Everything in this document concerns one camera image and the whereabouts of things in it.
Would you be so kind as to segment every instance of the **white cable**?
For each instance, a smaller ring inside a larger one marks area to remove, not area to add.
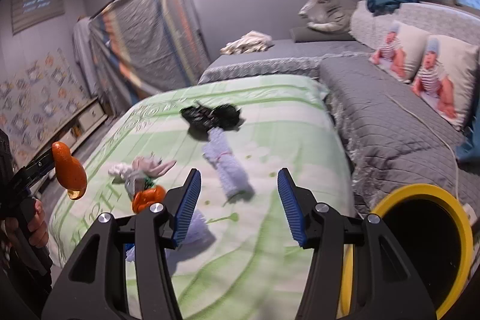
[[[398,102],[395,98],[391,97],[387,92],[386,95],[388,98],[390,98],[393,102],[395,102],[401,109],[406,111],[408,114],[411,116],[415,117],[418,121],[420,121],[422,124],[424,124],[431,133],[433,133],[438,140],[440,140],[442,143],[445,144],[445,146],[450,150],[453,156],[453,160],[455,162],[455,198],[457,199],[458,202],[460,202],[460,198],[458,196],[458,176],[459,176],[459,169],[458,169],[458,164],[457,164],[457,156],[455,155],[455,152],[452,150],[452,148],[447,144],[443,138],[441,138],[431,127],[429,127],[425,121],[423,121],[420,117],[418,117],[415,113],[412,113],[410,110],[406,109],[400,102]]]

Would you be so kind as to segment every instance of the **human hand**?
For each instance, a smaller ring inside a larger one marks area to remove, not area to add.
[[[38,199],[35,202],[35,216],[28,223],[27,227],[28,230],[32,232],[32,235],[28,239],[31,246],[42,248],[47,245],[47,242],[49,241],[49,233],[45,222],[45,211],[43,210],[42,202]],[[21,251],[20,242],[15,235],[17,229],[17,219],[15,217],[7,217],[5,219],[5,231],[8,239],[16,250]]]

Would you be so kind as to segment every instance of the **white tiger plush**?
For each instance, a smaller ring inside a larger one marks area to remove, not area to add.
[[[315,31],[343,33],[349,30],[351,11],[342,7],[339,0],[308,0],[298,14],[308,18],[307,26]]]

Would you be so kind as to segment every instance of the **rolled towel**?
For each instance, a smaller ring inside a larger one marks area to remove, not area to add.
[[[235,159],[223,129],[210,129],[208,140],[208,143],[203,146],[203,154],[217,170],[227,199],[241,191],[251,191],[248,175]]]
[[[133,170],[131,164],[118,163],[109,168],[109,175],[125,180]]]
[[[195,209],[191,216],[190,225],[188,227],[187,235],[183,239],[182,244],[191,244],[199,240],[204,240],[208,236],[208,226],[205,221],[205,216],[198,209]],[[165,249],[165,257],[168,258],[170,252],[173,250]],[[135,246],[127,251],[125,260],[127,262],[135,262]]]

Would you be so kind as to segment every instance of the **drawer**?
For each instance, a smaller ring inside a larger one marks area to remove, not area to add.
[[[88,129],[90,129],[90,127],[92,127],[92,125],[97,122],[103,115],[104,112],[99,103],[90,106],[78,117],[78,123],[80,124],[80,128],[82,128],[83,132],[88,131]]]
[[[62,143],[68,145],[68,148],[71,148],[75,142],[77,141],[77,138],[73,135],[73,133],[71,132],[71,129],[65,133],[61,138],[60,140]]]

